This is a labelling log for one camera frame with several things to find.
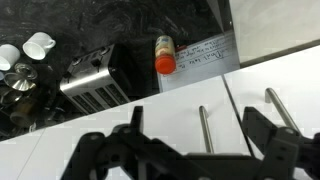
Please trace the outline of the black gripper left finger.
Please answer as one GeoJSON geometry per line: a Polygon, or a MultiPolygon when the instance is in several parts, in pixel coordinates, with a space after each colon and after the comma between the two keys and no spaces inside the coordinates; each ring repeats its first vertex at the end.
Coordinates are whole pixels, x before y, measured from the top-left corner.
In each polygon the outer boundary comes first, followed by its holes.
{"type": "Polygon", "coordinates": [[[129,124],[110,135],[87,133],[78,141],[61,180],[105,180],[120,167],[131,180],[184,180],[185,158],[157,139],[143,134],[144,108],[135,106],[129,124]]]}

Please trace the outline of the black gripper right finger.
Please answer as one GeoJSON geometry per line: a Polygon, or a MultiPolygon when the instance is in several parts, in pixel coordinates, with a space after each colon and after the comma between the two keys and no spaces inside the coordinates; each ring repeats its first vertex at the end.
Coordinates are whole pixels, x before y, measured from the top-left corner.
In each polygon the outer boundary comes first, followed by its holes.
{"type": "Polygon", "coordinates": [[[296,168],[320,180],[320,133],[307,138],[293,128],[277,127],[254,107],[244,108],[242,128],[264,155],[257,180],[293,180],[296,168]]]}

